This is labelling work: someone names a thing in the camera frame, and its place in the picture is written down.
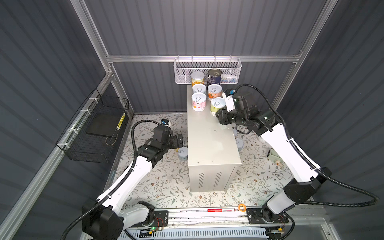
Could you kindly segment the green label can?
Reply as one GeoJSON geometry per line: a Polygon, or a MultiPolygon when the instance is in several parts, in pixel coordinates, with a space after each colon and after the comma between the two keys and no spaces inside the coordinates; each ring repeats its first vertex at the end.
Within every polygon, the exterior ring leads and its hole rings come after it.
{"type": "Polygon", "coordinates": [[[217,97],[211,100],[210,112],[212,116],[215,116],[216,113],[223,108],[226,108],[225,99],[217,97]]]}

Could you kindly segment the white top can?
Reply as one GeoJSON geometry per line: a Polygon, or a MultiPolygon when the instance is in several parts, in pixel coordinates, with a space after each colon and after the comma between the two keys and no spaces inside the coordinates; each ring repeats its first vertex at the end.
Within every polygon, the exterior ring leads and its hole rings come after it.
{"type": "Polygon", "coordinates": [[[178,157],[179,160],[182,162],[186,162],[188,160],[188,148],[187,147],[181,147],[178,149],[178,157]]]}

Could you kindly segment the pink label can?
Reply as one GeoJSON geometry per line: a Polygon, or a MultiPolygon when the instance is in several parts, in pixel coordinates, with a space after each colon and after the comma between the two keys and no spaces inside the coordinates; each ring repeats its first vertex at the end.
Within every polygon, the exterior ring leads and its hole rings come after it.
{"type": "Polygon", "coordinates": [[[192,109],[196,112],[202,112],[206,108],[207,96],[204,93],[192,94],[192,109]]]}
{"type": "Polygon", "coordinates": [[[223,89],[221,85],[211,84],[208,86],[208,99],[211,101],[215,98],[221,98],[223,89]]]}

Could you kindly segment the light teal can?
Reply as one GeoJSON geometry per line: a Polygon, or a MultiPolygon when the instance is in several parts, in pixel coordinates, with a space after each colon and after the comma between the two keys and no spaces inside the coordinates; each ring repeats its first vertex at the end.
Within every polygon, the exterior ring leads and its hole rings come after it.
{"type": "Polygon", "coordinates": [[[204,84],[195,84],[192,86],[193,93],[202,93],[206,94],[207,87],[204,84]]]}

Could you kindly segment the dark blue tin can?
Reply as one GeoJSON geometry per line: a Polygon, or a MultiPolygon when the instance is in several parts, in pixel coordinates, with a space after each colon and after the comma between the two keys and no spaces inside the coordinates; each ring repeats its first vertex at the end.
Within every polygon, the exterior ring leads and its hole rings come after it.
{"type": "Polygon", "coordinates": [[[222,71],[220,69],[210,69],[208,71],[207,85],[220,85],[222,78],[222,71]]]}

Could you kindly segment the orange yellow fruit can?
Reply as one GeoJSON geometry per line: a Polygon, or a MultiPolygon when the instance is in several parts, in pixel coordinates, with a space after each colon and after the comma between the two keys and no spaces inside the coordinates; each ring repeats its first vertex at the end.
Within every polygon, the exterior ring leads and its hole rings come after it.
{"type": "Polygon", "coordinates": [[[197,84],[205,84],[205,74],[200,71],[191,73],[191,85],[192,87],[197,84]]]}

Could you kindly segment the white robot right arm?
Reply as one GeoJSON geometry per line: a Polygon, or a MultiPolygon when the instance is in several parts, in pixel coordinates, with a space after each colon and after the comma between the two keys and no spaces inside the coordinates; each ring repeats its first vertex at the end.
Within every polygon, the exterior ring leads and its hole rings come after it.
{"type": "Polygon", "coordinates": [[[295,205],[304,204],[326,180],[316,172],[320,166],[311,159],[303,159],[306,154],[301,148],[293,147],[294,140],[288,137],[283,121],[274,111],[250,108],[245,98],[238,94],[223,94],[223,97],[226,107],[216,113],[219,123],[236,124],[255,132],[277,152],[294,176],[278,194],[263,205],[265,217],[270,219],[295,205]]]}

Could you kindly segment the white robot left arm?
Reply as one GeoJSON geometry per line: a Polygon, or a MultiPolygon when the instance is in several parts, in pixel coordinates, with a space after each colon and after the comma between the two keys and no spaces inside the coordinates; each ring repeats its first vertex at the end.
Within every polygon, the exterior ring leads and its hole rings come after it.
{"type": "Polygon", "coordinates": [[[183,136],[175,135],[167,119],[154,128],[151,139],[143,146],[134,146],[134,159],[122,175],[96,200],[88,200],[82,208],[82,231],[95,240],[116,240],[120,234],[136,224],[150,226],[155,219],[155,208],[139,201],[131,208],[123,206],[130,194],[148,173],[172,149],[183,146],[183,136]]]}

